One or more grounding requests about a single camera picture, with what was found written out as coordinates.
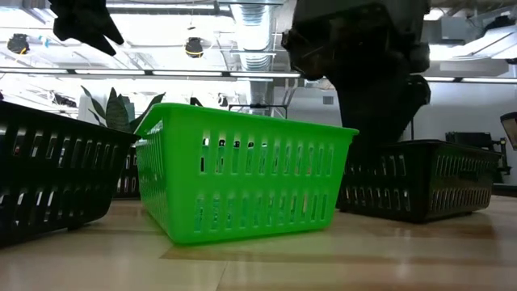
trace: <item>green plastic basket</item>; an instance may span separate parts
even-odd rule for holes
[[[141,198],[180,244],[322,229],[357,133],[157,104],[137,130]]]

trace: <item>table surface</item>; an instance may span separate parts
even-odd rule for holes
[[[325,231],[174,247],[140,202],[0,249],[0,290],[517,290],[517,199],[416,226],[336,213]]]

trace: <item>ceiling pipe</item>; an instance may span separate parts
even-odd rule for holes
[[[153,5],[153,4],[110,4],[110,14],[124,15],[196,15],[233,17],[228,6],[219,5]]]
[[[231,10],[237,23],[237,45],[240,50],[268,51],[272,46],[272,6],[232,5]],[[270,71],[272,56],[261,53],[240,55],[242,69],[245,71]],[[250,103],[269,104],[274,101],[273,82],[250,81]],[[271,109],[253,110],[255,115],[271,115]]]

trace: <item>black plastic basket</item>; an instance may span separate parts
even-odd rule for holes
[[[117,183],[115,200],[139,200],[140,184],[138,182],[137,149],[129,148],[122,173]]]
[[[0,102],[0,246],[104,216],[136,140]]]
[[[349,154],[343,212],[423,223],[488,207],[500,154],[444,141],[387,145],[369,159]]]

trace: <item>basket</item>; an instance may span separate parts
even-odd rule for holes
[[[340,209],[415,223],[485,209],[500,157],[444,141],[385,146],[370,163],[353,159],[351,154]]]
[[[191,244],[328,226],[357,131],[164,103],[137,133],[145,207]]]
[[[139,200],[140,190],[138,183],[137,149],[129,148],[119,182],[117,182],[114,200]]]
[[[0,102],[0,245],[104,216],[136,139]]]

